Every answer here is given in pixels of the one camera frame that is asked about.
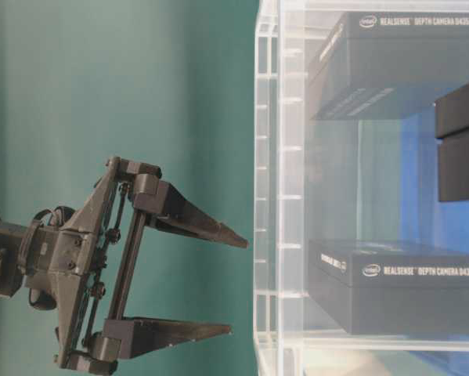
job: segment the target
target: clear acrylic box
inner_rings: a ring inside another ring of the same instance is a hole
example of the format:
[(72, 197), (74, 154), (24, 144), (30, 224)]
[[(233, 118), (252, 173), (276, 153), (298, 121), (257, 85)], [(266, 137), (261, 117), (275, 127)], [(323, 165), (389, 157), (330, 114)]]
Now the clear acrylic box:
[[(414, 25), (427, 30), (410, 31)], [(381, 26), (394, 28), (375, 31)], [(422, 282), (408, 295), (382, 282), (365, 292), (333, 277), (317, 280), (310, 269), (323, 244), (333, 251), (394, 244), (402, 253), (406, 243), (422, 244), (469, 261), (469, 201), (438, 199), (433, 104), (469, 82), (469, 32), (458, 31), (465, 26), (469, 1), (260, 1), (254, 78), (260, 375), (469, 376), (469, 301), (460, 302), (453, 282), (438, 287), (436, 298)], [(339, 258), (322, 259), (333, 269)], [(351, 291), (376, 299), (377, 310), (343, 304), (341, 295)], [(396, 294), (403, 301), (397, 312), (390, 300)]]

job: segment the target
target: green wall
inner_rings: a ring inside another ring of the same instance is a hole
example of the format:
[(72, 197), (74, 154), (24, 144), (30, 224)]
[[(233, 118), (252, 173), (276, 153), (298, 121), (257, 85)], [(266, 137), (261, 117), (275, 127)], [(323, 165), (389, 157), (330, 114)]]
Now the green wall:
[[(254, 0), (0, 0), (0, 212), (79, 207), (111, 155), (160, 165), (251, 240)], [(128, 226), (129, 211), (123, 223)], [(112, 285), (122, 244), (110, 249)], [(255, 375), (252, 250), (147, 230), (126, 313), (234, 335), (122, 361), (119, 374)], [(98, 327), (109, 297), (99, 311)], [(52, 363), (56, 312), (0, 300), (0, 375)]]

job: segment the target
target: camera box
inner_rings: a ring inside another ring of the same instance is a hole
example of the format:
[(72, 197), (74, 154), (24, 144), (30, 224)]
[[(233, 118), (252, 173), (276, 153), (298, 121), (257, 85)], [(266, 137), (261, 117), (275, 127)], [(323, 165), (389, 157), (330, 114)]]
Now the camera box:
[(350, 334), (469, 335), (469, 255), (408, 242), (311, 240), (309, 295)]
[(405, 118), (469, 82), (469, 14), (345, 13), (308, 76), (309, 118)]

